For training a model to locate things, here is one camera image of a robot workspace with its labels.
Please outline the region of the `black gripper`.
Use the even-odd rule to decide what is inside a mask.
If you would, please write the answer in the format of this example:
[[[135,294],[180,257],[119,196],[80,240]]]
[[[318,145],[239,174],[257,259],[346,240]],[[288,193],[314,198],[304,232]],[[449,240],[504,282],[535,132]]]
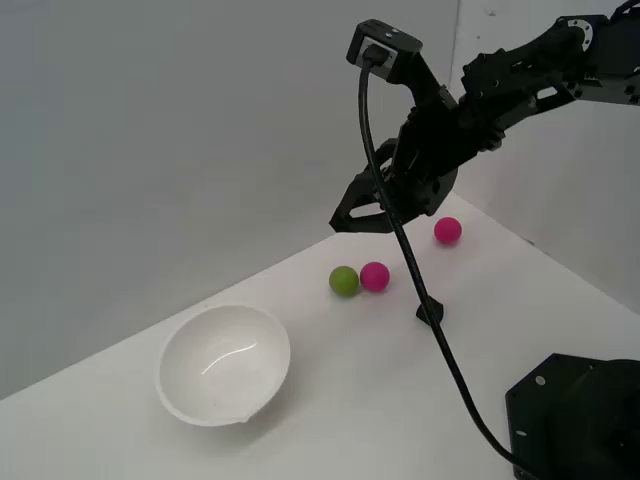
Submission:
[[[477,117],[466,104],[435,97],[411,108],[395,138],[374,153],[385,190],[403,221],[432,216],[452,190],[458,168],[480,152],[498,149],[504,131]],[[357,208],[378,205],[379,213],[356,216]],[[371,170],[348,185],[329,225],[336,233],[391,233]]]

